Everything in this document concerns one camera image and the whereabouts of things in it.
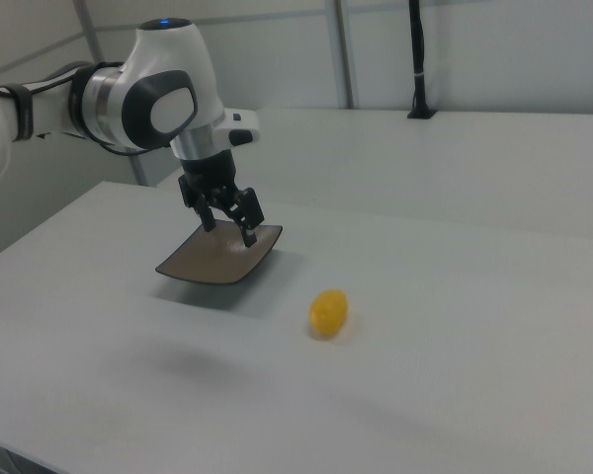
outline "white wall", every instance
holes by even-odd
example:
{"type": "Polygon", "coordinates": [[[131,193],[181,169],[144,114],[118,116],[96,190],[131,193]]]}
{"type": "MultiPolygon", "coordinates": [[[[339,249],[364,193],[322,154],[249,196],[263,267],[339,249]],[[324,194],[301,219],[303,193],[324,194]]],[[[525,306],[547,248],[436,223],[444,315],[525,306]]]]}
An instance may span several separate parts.
{"type": "MultiPolygon", "coordinates": [[[[407,1],[348,0],[361,108],[408,109],[407,1]]],[[[593,0],[422,0],[428,97],[452,111],[593,114],[593,0]]]]}
{"type": "MultiPolygon", "coordinates": [[[[85,39],[70,40],[80,33],[72,2],[0,0],[0,70],[7,68],[0,84],[38,80],[68,62],[92,61],[85,39]],[[41,50],[47,52],[38,55],[41,50]]],[[[0,251],[103,180],[135,183],[128,159],[63,135],[14,143],[0,181],[0,251]]]]}

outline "white robotic arm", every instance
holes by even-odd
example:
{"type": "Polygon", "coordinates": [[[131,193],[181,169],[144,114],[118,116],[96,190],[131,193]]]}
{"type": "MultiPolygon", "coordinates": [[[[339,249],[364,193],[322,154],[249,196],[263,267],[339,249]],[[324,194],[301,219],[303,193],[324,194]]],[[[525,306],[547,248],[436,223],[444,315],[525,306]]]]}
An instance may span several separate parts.
{"type": "Polygon", "coordinates": [[[230,148],[259,139],[259,121],[252,111],[223,106],[209,52],[190,21],[142,24],[125,63],[73,64],[41,82],[2,86],[0,110],[14,141],[59,131],[118,154],[171,146],[185,170],[185,205],[205,230],[214,228],[211,207],[218,208],[254,244],[264,217],[254,191],[234,184],[230,148]]]}

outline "white table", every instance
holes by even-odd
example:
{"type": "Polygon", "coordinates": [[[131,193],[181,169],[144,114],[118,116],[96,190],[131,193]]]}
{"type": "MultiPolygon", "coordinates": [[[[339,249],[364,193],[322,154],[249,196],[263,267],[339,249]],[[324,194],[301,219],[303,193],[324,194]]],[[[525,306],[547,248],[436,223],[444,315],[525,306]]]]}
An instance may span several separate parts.
{"type": "Polygon", "coordinates": [[[102,184],[1,254],[0,443],[71,474],[593,473],[593,239],[272,186],[285,232],[240,285],[153,270],[199,223],[168,190],[102,184]]]}

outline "yellow object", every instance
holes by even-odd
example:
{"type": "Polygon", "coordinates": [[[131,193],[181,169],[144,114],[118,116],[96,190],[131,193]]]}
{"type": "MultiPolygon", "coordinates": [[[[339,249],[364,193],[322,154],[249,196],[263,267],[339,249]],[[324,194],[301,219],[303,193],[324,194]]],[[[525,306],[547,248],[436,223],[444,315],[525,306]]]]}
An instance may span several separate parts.
{"type": "Polygon", "coordinates": [[[342,289],[326,289],[309,307],[309,324],[321,336],[330,338],[347,319],[347,296],[342,289]]]}

